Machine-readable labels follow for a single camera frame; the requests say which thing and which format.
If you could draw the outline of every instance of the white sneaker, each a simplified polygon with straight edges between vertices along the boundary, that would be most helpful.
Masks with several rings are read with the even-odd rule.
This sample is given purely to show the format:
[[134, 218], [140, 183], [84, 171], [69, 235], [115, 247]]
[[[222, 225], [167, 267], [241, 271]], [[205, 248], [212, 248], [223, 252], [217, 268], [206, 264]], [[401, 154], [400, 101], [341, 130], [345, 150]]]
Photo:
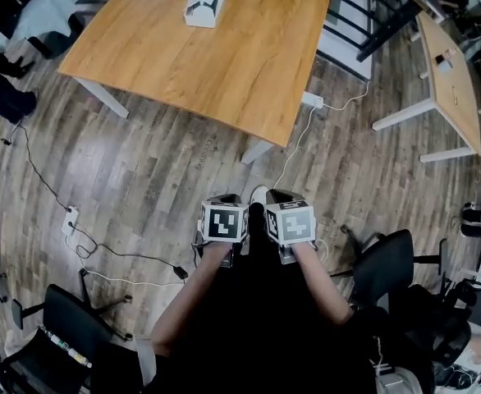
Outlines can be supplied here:
[[250, 205], [253, 203], [261, 203], [266, 209], [266, 193], [269, 192], [267, 186], [258, 186], [251, 193]]

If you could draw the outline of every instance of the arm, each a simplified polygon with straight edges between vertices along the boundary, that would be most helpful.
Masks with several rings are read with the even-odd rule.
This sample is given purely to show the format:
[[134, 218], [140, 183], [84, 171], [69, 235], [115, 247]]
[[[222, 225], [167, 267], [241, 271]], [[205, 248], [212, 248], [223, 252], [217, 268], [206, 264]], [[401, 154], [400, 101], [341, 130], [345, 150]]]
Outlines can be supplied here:
[[305, 276], [306, 285], [321, 314], [336, 325], [346, 323], [352, 316], [353, 311], [324, 270], [317, 253], [307, 242], [293, 244], [291, 248]]
[[181, 336], [191, 313], [211, 287], [230, 249], [231, 244], [226, 242], [215, 242], [204, 247], [199, 266], [153, 327], [151, 340], [156, 355], [168, 357], [171, 354], [173, 343]]
[[459, 4], [451, 3], [451, 2], [448, 2], [447, 0], [437, 0], [437, 2], [439, 4], [441, 4], [442, 6], [449, 6], [449, 7], [452, 7], [453, 9], [459, 9], [460, 8]]

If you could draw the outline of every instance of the black metal railing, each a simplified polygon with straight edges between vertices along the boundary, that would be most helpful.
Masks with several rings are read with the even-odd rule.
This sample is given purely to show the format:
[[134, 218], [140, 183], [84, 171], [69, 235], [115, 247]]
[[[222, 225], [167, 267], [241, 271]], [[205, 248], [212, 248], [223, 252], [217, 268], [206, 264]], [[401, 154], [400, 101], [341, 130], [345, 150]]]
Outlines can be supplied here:
[[351, 0], [340, 1], [367, 17], [366, 29], [340, 13], [333, 11], [331, 8], [328, 8], [328, 15], [345, 22], [354, 30], [359, 31], [364, 36], [363, 41], [357, 42], [335, 30], [330, 25], [324, 25], [323, 28], [358, 48], [357, 60], [359, 62], [373, 54], [398, 30], [413, 20], [424, 8], [418, 0], [367, 0], [367, 7], [362, 7]]

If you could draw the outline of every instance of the power strip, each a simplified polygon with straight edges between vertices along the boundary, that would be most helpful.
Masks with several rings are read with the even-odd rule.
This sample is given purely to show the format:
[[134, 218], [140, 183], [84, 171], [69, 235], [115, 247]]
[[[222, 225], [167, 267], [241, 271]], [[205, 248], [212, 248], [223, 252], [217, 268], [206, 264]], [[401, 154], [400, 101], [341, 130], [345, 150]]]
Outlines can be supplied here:
[[303, 98], [301, 103], [308, 105], [312, 108], [322, 109], [324, 104], [324, 99], [320, 96], [311, 94], [310, 92], [303, 92]]
[[71, 206], [69, 206], [69, 209], [70, 209], [70, 212], [68, 212], [66, 214], [66, 217], [63, 219], [62, 233], [67, 236], [72, 236], [75, 229], [69, 224], [69, 222], [71, 222], [72, 225], [75, 226], [80, 212]]

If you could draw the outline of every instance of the desk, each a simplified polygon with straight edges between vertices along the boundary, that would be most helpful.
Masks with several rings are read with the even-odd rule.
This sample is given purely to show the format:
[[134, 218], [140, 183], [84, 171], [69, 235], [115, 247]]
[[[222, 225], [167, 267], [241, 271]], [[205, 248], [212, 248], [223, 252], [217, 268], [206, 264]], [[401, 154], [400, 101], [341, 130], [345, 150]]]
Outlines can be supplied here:
[[[419, 160], [432, 162], [476, 153], [481, 155], [478, 109], [463, 52], [447, 32], [426, 13], [418, 15], [418, 25], [428, 68], [430, 98], [376, 121], [372, 128], [381, 130], [435, 108], [454, 127], [467, 147], [425, 154], [420, 156]], [[456, 51], [451, 60], [453, 68], [442, 73], [434, 58], [448, 49]]]
[[262, 139], [252, 154], [286, 147], [330, 0], [225, 0], [214, 29], [187, 26], [186, 2], [109, 0], [58, 71], [121, 117], [100, 84]]

